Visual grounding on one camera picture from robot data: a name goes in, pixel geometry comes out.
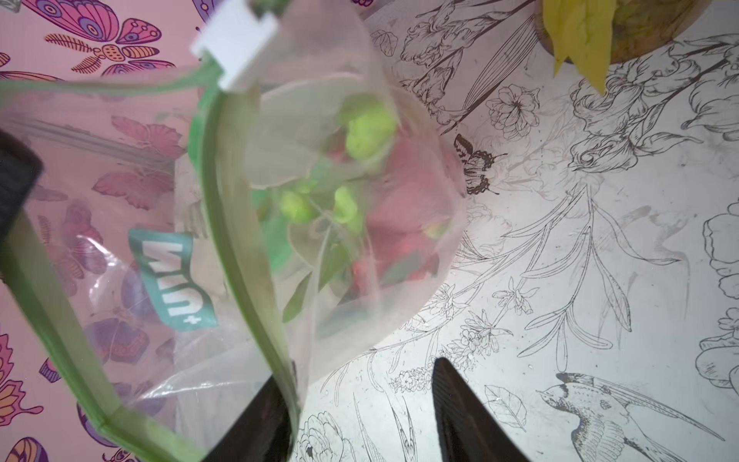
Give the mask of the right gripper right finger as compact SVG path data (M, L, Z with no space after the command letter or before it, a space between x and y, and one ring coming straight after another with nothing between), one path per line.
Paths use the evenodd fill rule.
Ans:
M448 359L435 360L431 384L442 460L527 462Z

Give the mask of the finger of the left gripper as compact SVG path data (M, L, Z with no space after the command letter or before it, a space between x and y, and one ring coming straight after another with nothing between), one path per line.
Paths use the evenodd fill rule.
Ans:
M6 131L1 131L1 230L4 242L43 172L42 160Z

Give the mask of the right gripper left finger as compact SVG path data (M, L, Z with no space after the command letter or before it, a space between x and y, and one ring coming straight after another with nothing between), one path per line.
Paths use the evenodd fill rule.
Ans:
M283 462L293 429L288 406L271 377L203 462Z

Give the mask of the potted plant in amber vase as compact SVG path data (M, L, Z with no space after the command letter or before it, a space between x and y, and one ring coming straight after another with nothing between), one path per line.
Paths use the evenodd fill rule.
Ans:
M704 13L709 1L544 0L535 13L538 39L552 55L552 75L570 64L600 94L610 65L671 42Z

